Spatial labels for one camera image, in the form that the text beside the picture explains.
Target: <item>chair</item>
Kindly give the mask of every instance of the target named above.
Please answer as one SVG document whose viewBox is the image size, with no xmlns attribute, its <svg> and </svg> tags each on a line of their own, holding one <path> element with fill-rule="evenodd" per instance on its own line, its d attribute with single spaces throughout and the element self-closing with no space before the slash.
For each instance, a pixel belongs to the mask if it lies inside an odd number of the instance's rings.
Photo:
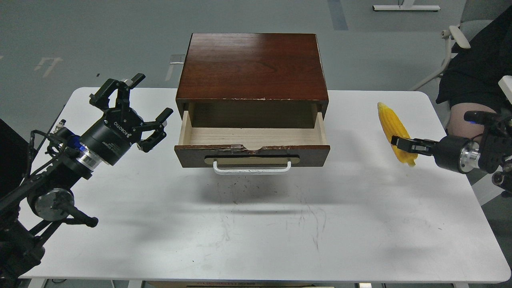
<svg viewBox="0 0 512 288">
<path fill-rule="evenodd" d="M 445 41 L 446 50 L 441 67 L 413 86 L 409 91 L 417 91 L 434 78 L 441 77 L 453 57 L 453 41 L 462 49 L 471 48 L 469 41 L 510 5 L 512 5 L 512 0 L 467 0 L 460 24 L 458 26 L 449 26 L 448 30 L 444 30 L 441 33 L 441 38 Z"/>
</svg>

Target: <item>wooden drawer box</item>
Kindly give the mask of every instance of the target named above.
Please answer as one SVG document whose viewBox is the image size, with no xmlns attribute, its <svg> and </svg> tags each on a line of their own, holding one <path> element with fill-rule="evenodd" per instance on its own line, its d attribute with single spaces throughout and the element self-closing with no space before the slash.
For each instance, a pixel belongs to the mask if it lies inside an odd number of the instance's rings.
<svg viewBox="0 0 512 288">
<path fill-rule="evenodd" d="M 314 34 L 193 34 L 176 95 L 183 167 L 323 166 L 329 98 Z"/>
</svg>

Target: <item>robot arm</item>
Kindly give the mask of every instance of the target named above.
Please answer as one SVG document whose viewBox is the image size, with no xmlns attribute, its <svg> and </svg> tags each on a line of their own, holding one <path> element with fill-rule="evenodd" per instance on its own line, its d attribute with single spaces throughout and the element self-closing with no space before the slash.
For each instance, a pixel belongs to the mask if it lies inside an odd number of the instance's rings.
<svg viewBox="0 0 512 288">
<path fill-rule="evenodd" d="M 74 206 L 71 187 L 80 178 L 89 179 L 101 162 L 114 165 L 135 143 L 139 149 L 148 152 L 165 138 L 165 121 L 172 109 L 165 108 L 155 121 L 144 122 L 130 107 L 130 90 L 144 78 L 144 74 L 139 73 L 124 82 L 108 79 L 96 94 L 90 96 L 90 104 L 101 109 L 103 116 L 81 136 L 64 127 L 64 120 L 53 133 L 32 131 L 24 181 L 0 199 L 1 287 L 14 286 L 20 275 L 40 264 L 45 253 L 42 246 L 61 224 L 89 227 L 98 224 L 96 217 L 90 217 Z M 109 108 L 109 96 L 115 90 L 116 104 Z M 142 132 L 150 130 L 154 130 L 153 134 L 141 139 Z M 49 140 L 47 153 L 52 159 L 30 174 L 36 133 Z M 19 203 L 24 198 L 34 214 L 42 218 L 30 230 L 18 221 Z"/>
<path fill-rule="evenodd" d="M 437 166 L 459 173 L 480 169 L 494 173 L 493 183 L 512 191 L 512 117 L 468 111 L 464 120 L 484 125 L 480 143 L 469 138 L 448 135 L 439 142 L 427 139 L 408 139 L 393 136 L 391 144 L 409 153 L 434 156 Z M 503 172 L 495 172 L 502 166 Z"/>
</svg>

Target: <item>corn cob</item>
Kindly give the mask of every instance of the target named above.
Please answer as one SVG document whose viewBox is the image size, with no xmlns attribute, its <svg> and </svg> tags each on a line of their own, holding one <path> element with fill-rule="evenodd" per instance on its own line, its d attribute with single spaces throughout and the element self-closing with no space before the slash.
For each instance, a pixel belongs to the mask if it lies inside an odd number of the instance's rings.
<svg viewBox="0 0 512 288">
<path fill-rule="evenodd" d="M 393 135 L 402 138 L 411 138 L 400 119 L 398 119 L 398 116 L 396 116 L 395 111 L 382 102 L 377 103 L 377 109 L 379 111 L 380 125 L 382 126 L 389 143 L 391 143 L 391 137 Z M 414 163 L 414 159 L 418 157 L 418 154 L 400 150 L 394 145 L 391 145 L 391 148 L 393 149 L 393 152 L 395 152 L 398 161 L 407 163 L 411 167 L 416 164 Z"/>
</svg>

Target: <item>white metal handle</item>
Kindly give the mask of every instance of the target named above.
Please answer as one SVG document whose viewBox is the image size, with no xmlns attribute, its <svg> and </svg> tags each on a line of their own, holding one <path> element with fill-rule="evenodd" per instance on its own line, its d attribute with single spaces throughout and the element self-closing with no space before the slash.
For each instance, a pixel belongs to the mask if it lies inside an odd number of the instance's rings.
<svg viewBox="0 0 512 288">
<path fill-rule="evenodd" d="M 288 160 L 286 168 L 282 169 L 219 169 L 217 160 L 214 160 L 215 173 L 219 175 L 279 175 L 290 171 L 291 161 Z"/>
</svg>

